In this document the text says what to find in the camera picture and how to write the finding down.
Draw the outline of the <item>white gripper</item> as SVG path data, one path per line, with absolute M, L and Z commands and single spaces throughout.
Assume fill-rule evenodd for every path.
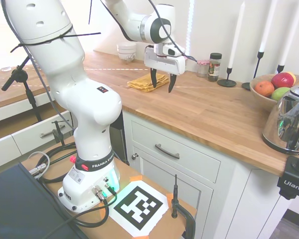
M 181 75 L 185 72 L 186 59 L 183 56 L 178 57 L 160 57 L 154 53 L 153 48 L 145 49 L 144 64 L 150 68 L 151 82 L 154 88 L 157 86 L 156 70 L 170 73 L 170 82 L 168 92 L 171 93 L 177 75 Z

